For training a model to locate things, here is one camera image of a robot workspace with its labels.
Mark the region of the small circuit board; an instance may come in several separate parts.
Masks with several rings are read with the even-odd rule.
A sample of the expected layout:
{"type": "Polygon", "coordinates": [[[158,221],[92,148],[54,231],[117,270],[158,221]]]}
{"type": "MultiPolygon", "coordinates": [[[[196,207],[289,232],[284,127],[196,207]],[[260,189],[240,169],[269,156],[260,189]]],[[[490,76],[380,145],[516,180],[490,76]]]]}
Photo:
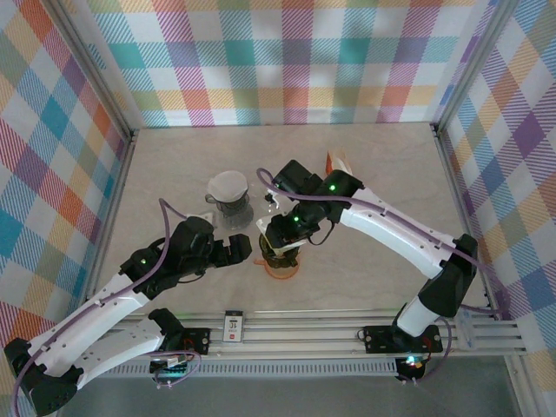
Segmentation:
{"type": "Polygon", "coordinates": [[[425,375],[427,362],[422,356],[409,355],[404,358],[396,358],[395,378],[402,382],[417,381],[425,375]]]}
{"type": "Polygon", "coordinates": [[[195,365],[191,354],[158,357],[149,363],[149,373],[157,384],[168,385],[184,377],[195,365]]]}

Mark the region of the aluminium side rail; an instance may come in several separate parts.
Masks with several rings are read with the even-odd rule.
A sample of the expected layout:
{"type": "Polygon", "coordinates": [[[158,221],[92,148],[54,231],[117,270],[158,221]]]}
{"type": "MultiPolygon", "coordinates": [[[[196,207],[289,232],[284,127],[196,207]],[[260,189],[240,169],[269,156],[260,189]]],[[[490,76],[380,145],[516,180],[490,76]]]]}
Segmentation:
{"type": "Polygon", "coordinates": [[[43,181],[43,199],[56,204],[56,215],[36,269],[45,300],[32,336],[51,330],[90,297],[130,150],[126,139],[112,132],[101,137],[94,127],[85,137],[64,137],[58,146],[43,181]]]}
{"type": "Polygon", "coordinates": [[[519,308],[520,304],[513,302],[509,288],[503,284],[497,276],[493,264],[487,262],[484,258],[486,246],[480,242],[480,238],[473,230],[473,225],[467,212],[467,205],[463,198],[462,188],[460,187],[455,168],[451,163],[442,133],[436,124],[431,123],[429,127],[434,139],[434,145],[440,157],[440,162],[447,177],[448,186],[453,196],[453,201],[460,218],[462,228],[478,242],[477,254],[480,265],[477,268],[477,278],[480,280],[483,287],[483,293],[486,298],[486,306],[470,307],[469,310],[474,311],[476,314],[491,316],[495,320],[515,321],[516,323],[520,323],[521,317],[516,315],[517,311],[515,310],[515,307],[519,308]]]}

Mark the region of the white label card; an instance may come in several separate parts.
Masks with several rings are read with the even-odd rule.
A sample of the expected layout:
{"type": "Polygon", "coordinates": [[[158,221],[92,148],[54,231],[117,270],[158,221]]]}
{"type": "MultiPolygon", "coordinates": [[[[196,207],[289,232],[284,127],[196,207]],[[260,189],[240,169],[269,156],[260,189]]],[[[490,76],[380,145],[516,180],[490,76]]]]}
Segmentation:
{"type": "Polygon", "coordinates": [[[224,315],[222,341],[241,343],[243,335],[244,313],[240,310],[227,310],[224,315]]]}

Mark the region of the clear plastic bracket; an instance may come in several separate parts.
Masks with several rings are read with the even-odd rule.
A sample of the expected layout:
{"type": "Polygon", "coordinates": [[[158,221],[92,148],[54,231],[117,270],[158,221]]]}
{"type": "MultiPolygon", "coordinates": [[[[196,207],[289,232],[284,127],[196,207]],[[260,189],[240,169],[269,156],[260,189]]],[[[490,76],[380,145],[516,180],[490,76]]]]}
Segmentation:
{"type": "Polygon", "coordinates": [[[474,351],[477,349],[476,335],[472,322],[459,317],[456,321],[456,333],[460,350],[474,351]]]}

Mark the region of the white paper coffee filter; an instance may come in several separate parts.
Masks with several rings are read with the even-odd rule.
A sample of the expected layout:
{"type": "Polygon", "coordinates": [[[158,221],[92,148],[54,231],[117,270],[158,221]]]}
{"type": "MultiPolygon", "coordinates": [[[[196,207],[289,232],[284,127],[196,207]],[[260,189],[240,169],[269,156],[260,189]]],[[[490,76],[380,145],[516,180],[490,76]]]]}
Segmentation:
{"type": "Polygon", "coordinates": [[[236,202],[248,192],[248,182],[244,174],[228,170],[211,178],[207,187],[208,199],[217,202],[236,202]]]}
{"type": "Polygon", "coordinates": [[[305,241],[300,241],[300,242],[295,242],[295,243],[290,243],[286,246],[284,246],[283,248],[275,248],[271,243],[270,240],[266,237],[266,232],[268,230],[268,227],[271,223],[271,219],[272,216],[264,216],[260,219],[258,219],[256,221],[256,226],[257,228],[260,230],[261,234],[263,235],[264,240],[266,241],[266,243],[269,246],[269,251],[271,251],[274,255],[283,255],[285,252],[294,249],[294,248],[299,248],[300,246],[302,246],[303,244],[305,244],[305,241]]]}

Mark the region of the grey coffee dripper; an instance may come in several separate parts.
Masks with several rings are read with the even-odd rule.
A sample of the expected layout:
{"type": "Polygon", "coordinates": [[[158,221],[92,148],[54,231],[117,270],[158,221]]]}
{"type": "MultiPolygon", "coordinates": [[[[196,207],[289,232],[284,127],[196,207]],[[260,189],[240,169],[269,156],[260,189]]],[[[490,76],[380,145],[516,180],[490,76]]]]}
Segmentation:
{"type": "Polygon", "coordinates": [[[222,213],[223,216],[231,217],[243,214],[247,211],[249,206],[249,196],[248,191],[246,190],[236,200],[232,202],[223,202],[217,200],[211,194],[206,194],[205,202],[208,204],[215,204],[217,209],[222,213]]]}

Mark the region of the orange coffee dripper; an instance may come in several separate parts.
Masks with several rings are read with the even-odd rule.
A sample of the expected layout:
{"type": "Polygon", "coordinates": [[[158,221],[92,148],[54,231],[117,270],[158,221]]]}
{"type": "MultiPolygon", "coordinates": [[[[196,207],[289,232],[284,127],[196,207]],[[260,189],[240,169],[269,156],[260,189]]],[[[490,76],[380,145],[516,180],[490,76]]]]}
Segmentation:
{"type": "Polygon", "coordinates": [[[268,276],[273,279],[285,281],[292,278],[300,269],[300,265],[295,267],[287,267],[287,268],[272,268],[268,265],[268,263],[262,259],[255,259],[254,264],[263,268],[268,276]]]}

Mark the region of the orange coffee filter package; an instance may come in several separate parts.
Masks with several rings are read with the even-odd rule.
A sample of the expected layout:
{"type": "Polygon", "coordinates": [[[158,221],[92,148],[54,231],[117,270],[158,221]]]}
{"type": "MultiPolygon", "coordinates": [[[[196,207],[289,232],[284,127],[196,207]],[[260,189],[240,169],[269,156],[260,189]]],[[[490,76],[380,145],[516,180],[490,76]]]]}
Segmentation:
{"type": "Polygon", "coordinates": [[[353,174],[347,154],[342,148],[330,149],[327,152],[325,173],[329,175],[334,170],[341,170],[349,175],[353,174]]]}

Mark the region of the dark green coffee dripper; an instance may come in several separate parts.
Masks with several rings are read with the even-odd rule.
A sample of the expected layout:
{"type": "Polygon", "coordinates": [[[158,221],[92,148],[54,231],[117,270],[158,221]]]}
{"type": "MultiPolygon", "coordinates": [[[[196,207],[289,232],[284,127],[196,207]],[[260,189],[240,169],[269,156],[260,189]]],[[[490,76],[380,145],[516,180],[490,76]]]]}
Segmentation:
{"type": "Polygon", "coordinates": [[[298,265],[297,257],[299,255],[299,248],[291,248],[286,251],[281,251],[278,254],[269,245],[268,240],[264,235],[259,237],[259,247],[264,261],[275,269],[279,268],[293,268],[298,265]]]}

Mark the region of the aluminium frame post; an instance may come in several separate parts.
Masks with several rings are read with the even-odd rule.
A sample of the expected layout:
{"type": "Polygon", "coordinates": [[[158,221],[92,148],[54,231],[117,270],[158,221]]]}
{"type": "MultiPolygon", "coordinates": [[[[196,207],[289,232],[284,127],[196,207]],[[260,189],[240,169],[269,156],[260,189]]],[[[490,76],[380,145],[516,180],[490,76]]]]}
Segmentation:
{"type": "Polygon", "coordinates": [[[427,110],[433,132],[444,129],[457,113],[519,1],[475,1],[427,110]]]}
{"type": "Polygon", "coordinates": [[[76,25],[63,4],[63,0],[43,0],[43,4],[76,56],[76,61],[81,66],[86,78],[91,82],[93,90],[99,95],[100,101],[105,106],[109,116],[116,123],[116,128],[126,138],[127,142],[132,142],[136,130],[123,114],[113,90],[105,80],[88,44],[84,41],[83,30],[76,25]]]}

